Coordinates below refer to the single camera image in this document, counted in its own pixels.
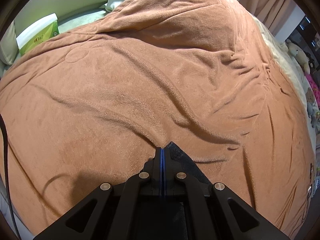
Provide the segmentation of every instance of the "wall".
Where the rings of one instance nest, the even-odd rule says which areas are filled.
[[[298,5],[294,8],[292,14],[288,17],[287,21],[284,23],[282,28],[276,34],[275,38],[279,42],[284,42],[289,35],[293,32],[293,30],[298,26],[301,20],[304,18],[305,14],[300,9]]]

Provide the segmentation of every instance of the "bed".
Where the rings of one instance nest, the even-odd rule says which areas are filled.
[[[236,0],[125,0],[1,79],[12,201],[38,234],[174,141],[293,239],[316,141],[300,74]]]

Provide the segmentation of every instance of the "tissue box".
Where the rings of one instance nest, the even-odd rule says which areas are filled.
[[[36,45],[57,36],[58,18],[55,13],[36,21],[26,28],[18,37],[17,44],[21,55],[33,49]]]

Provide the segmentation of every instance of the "plush toy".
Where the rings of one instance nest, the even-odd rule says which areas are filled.
[[[284,52],[289,54],[289,48],[285,42],[280,42],[279,43],[279,48],[282,49]]]
[[[305,51],[304,53],[306,54],[306,56],[307,56],[307,58],[308,58],[310,69],[311,69],[311,68],[314,68],[314,67],[315,67],[315,60],[311,57],[311,54],[310,54],[310,53],[308,53],[308,52],[306,52],[306,51]]]
[[[307,99],[307,112],[308,116],[311,118],[311,125],[315,128],[319,124],[320,112],[316,112],[313,109],[313,104],[316,101],[315,95],[313,94],[311,88],[308,88],[306,93]]]
[[[294,57],[299,65],[303,68],[304,72],[310,74],[309,60],[303,50],[292,43],[290,40],[286,40],[287,47],[289,49],[288,54],[290,57]]]

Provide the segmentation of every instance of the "pink blanket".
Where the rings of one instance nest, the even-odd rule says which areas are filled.
[[[319,91],[319,88],[317,86],[317,84],[315,83],[315,81],[313,80],[312,76],[310,74],[307,74],[307,73],[304,73],[311,88],[312,88],[312,91],[316,97],[316,101],[317,101],[317,104],[318,104],[318,107],[320,107],[320,91]]]

